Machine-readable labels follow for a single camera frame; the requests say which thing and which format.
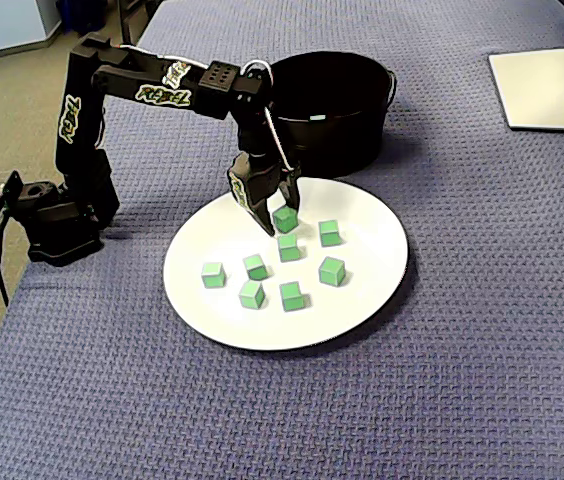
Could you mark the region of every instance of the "sticker on robot arm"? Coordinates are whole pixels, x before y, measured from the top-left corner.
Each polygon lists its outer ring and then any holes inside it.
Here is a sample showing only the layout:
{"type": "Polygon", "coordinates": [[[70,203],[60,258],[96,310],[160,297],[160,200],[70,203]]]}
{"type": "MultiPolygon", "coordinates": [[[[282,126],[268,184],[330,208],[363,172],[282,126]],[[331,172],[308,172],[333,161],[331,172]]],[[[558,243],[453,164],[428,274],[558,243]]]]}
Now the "sticker on robot arm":
{"type": "Polygon", "coordinates": [[[173,90],[180,88],[180,83],[187,73],[191,70],[191,65],[177,61],[167,69],[166,75],[162,77],[162,83],[171,87],[173,90]]]}
{"type": "Polygon", "coordinates": [[[64,112],[60,117],[60,126],[58,134],[68,144],[73,144],[73,137],[78,129],[78,115],[82,108],[82,100],[80,97],[74,97],[67,94],[64,99],[64,112]]]}
{"type": "Polygon", "coordinates": [[[244,191],[244,184],[242,180],[235,176],[233,172],[229,172],[229,179],[231,180],[231,191],[233,197],[240,204],[242,208],[249,209],[249,204],[246,200],[246,192],[244,191]]]}
{"type": "Polygon", "coordinates": [[[135,99],[152,105],[173,105],[188,107],[191,105],[191,90],[172,90],[159,85],[141,85],[135,99]]]}

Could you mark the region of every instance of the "monitor stand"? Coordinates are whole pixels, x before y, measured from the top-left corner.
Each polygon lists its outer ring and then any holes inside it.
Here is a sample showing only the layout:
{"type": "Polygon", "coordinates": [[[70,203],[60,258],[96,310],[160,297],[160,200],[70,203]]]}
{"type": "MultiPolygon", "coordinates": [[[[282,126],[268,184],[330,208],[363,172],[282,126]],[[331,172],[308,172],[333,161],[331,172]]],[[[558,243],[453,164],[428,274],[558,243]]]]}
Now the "monitor stand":
{"type": "Polygon", "coordinates": [[[564,130],[564,49],[489,56],[512,129],[564,130]]]}

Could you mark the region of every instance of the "wall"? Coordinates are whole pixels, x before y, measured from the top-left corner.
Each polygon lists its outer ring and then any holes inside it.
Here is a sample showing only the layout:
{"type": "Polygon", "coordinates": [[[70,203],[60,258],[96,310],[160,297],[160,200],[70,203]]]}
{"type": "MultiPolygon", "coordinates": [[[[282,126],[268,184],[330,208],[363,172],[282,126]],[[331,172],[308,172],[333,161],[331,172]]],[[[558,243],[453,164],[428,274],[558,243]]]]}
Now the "wall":
{"type": "Polygon", "coordinates": [[[45,40],[51,32],[45,30],[41,14],[45,15],[47,28],[53,29],[52,0],[0,0],[0,50],[45,40]]]}

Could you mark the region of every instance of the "floor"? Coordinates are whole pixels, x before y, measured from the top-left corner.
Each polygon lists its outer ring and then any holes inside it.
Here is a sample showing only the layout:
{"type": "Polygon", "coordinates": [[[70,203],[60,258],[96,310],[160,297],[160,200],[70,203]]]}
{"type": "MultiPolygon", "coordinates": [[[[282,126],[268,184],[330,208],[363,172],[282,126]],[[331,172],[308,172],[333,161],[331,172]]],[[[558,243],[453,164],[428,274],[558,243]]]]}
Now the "floor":
{"type": "MultiPolygon", "coordinates": [[[[119,17],[109,9],[100,31],[120,43],[119,17]]],[[[131,20],[139,35],[146,26],[143,9],[131,20]]],[[[0,57],[0,183],[13,169],[27,181],[61,182],[54,167],[56,128],[64,91],[68,54],[77,43],[74,32],[61,34],[48,47],[0,57]]],[[[28,261],[28,241],[19,224],[10,222],[4,240],[2,269],[11,296],[28,261]]],[[[5,308],[0,297],[0,324],[5,308]]]]}

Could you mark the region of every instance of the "white wire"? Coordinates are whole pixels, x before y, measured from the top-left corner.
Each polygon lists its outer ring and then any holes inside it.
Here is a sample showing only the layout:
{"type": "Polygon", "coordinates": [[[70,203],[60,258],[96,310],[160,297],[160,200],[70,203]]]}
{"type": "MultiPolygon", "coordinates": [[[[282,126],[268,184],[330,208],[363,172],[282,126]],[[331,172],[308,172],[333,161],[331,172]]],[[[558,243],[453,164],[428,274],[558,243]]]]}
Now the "white wire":
{"type": "Polygon", "coordinates": [[[269,65],[269,62],[266,62],[264,60],[255,59],[255,60],[251,60],[250,62],[246,62],[244,66],[240,69],[240,75],[244,75],[247,68],[249,68],[251,65],[257,65],[257,64],[262,65],[264,68],[266,68],[266,71],[269,72],[269,78],[271,79],[271,86],[273,86],[273,70],[271,69],[271,65],[269,65]]]}
{"type": "Polygon", "coordinates": [[[275,144],[278,146],[278,150],[280,151],[280,156],[282,157],[282,161],[284,162],[284,166],[289,172],[295,170],[291,165],[289,165],[289,161],[286,159],[286,155],[284,155],[284,150],[282,150],[282,144],[280,143],[280,139],[278,138],[278,134],[275,131],[275,126],[273,125],[273,119],[271,118],[271,112],[269,112],[268,107],[264,107],[264,116],[266,117],[266,123],[269,124],[269,128],[271,129],[271,134],[273,135],[273,140],[275,140],[275,144]]]}
{"type": "Polygon", "coordinates": [[[125,48],[127,50],[135,50],[136,52],[145,53],[147,55],[152,55],[158,58],[163,58],[165,60],[178,60],[180,62],[188,63],[189,65],[195,65],[196,67],[200,67],[203,69],[209,68],[208,65],[203,64],[202,62],[198,62],[197,60],[191,60],[190,58],[180,57],[177,55],[160,55],[158,53],[149,52],[140,47],[136,47],[135,45],[120,45],[120,48],[125,48]]]}
{"type": "MultiPolygon", "coordinates": [[[[269,77],[271,78],[271,86],[273,86],[273,70],[271,69],[269,62],[265,62],[264,60],[256,59],[245,63],[244,66],[240,69],[240,74],[244,75],[244,73],[251,65],[256,64],[262,65],[264,68],[266,68],[266,71],[269,73],[269,77]]],[[[273,140],[275,140],[275,144],[277,145],[278,151],[280,152],[280,157],[282,157],[282,162],[284,163],[286,169],[289,172],[292,172],[295,169],[289,164],[289,161],[284,154],[282,143],[280,142],[280,137],[278,137],[278,133],[275,130],[275,125],[273,125],[273,118],[271,117],[271,112],[269,111],[268,107],[264,107],[264,116],[266,117],[266,123],[269,125],[269,130],[271,130],[271,135],[273,135],[273,140]]]]}

